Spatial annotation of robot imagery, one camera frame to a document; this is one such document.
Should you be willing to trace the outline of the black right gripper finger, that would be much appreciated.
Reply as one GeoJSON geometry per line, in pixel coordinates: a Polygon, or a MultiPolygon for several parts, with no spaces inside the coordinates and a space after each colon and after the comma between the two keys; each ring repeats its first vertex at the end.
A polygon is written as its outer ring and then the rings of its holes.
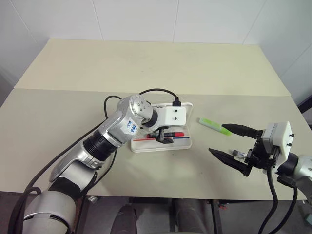
{"type": "Polygon", "coordinates": [[[249,176],[250,172],[252,170],[252,166],[248,165],[245,162],[237,160],[234,156],[225,153],[220,150],[209,148],[208,151],[216,157],[219,161],[221,161],[223,164],[230,166],[233,169],[238,170],[241,172],[244,176],[249,176]]]}
{"type": "Polygon", "coordinates": [[[246,136],[253,139],[257,139],[262,136],[263,130],[257,130],[253,129],[244,125],[239,124],[222,124],[222,127],[229,130],[233,134],[239,135],[239,136],[246,136]]]}

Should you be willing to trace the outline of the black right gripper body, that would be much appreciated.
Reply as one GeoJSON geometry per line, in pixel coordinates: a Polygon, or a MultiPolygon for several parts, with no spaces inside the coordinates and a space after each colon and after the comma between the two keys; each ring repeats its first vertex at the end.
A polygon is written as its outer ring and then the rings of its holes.
{"type": "Polygon", "coordinates": [[[269,146],[265,148],[263,139],[264,130],[259,130],[257,139],[252,149],[247,153],[245,163],[247,167],[245,171],[251,171],[253,167],[268,170],[269,167],[275,168],[278,159],[278,146],[269,146]]]}

